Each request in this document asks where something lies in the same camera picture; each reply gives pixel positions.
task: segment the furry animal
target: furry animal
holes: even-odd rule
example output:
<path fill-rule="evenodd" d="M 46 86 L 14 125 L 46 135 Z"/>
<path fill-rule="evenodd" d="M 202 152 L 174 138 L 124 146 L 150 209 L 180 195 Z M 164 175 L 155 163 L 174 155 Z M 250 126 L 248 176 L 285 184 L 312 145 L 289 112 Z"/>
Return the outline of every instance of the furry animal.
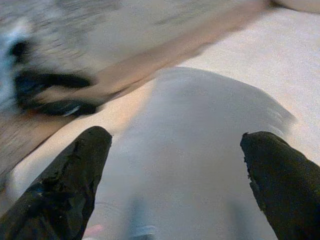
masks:
<path fill-rule="evenodd" d="M 25 19 L 3 27 L 0 34 L 0 112 L 17 106 L 15 65 L 30 38 L 31 26 Z"/>
<path fill-rule="evenodd" d="M 96 112 L 96 105 L 81 99 L 62 99 L 55 102 L 34 100 L 41 91 L 52 86 L 84 88 L 91 85 L 87 78 L 64 72 L 25 70 L 32 26 L 26 19 L 9 24 L 0 34 L 0 113 L 18 113 L 36 109 L 47 115 L 87 115 Z"/>

